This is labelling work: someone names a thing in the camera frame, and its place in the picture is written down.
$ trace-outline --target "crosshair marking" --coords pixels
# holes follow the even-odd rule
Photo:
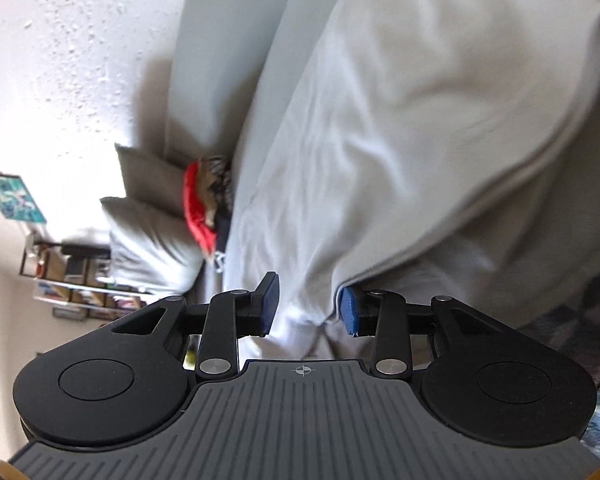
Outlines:
[[[310,374],[311,372],[313,372],[313,369],[309,368],[308,366],[302,365],[302,366],[299,366],[298,368],[296,368],[296,374],[302,375],[302,377]]]

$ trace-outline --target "gray pillow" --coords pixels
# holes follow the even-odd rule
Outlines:
[[[152,292],[183,294],[204,257],[184,220],[131,198],[100,199],[111,232],[110,275]]]
[[[135,148],[116,144],[126,195],[184,218],[184,171]]]

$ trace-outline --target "red fabric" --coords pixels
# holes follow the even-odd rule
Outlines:
[[[191,235],[200,245],[207,256],[216,250],[216,233],[205,223],[205,205],[198,198],[196,180],[198,178],[198,163],[190,164],[184,173],[184,218]]]

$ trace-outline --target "poster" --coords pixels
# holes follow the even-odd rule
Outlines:
[[[0,175],[0,212],[9,220],[46,223],[44,215],[19,176]]]

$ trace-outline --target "gray ribbed platform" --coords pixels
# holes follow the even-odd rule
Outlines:
[[[434,420],[408,384],[355,361],[307,362],[305,375],[299,366],[253,362],[236,380],[202,386],[140,444],[102,453],[33,444],[14,465],[32,480],[583,480],[600,466],[575,438],[537,449],[470,440]]]

